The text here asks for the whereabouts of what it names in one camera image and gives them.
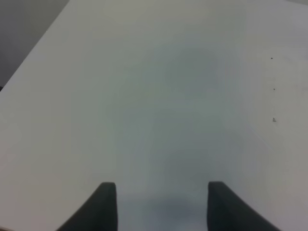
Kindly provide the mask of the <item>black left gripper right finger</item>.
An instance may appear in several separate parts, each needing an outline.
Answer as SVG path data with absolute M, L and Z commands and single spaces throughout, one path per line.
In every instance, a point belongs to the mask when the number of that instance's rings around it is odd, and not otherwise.
M 207 229 L 209 231 L 277 231 L 225 183 L 208 183 Z

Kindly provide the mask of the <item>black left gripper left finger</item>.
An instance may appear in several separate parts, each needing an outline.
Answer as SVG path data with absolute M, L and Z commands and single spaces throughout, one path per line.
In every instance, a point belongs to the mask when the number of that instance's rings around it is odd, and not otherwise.
M 113 182 L 104 182 L 61 226 L 59 231 L 117 231 L 117 194 Z

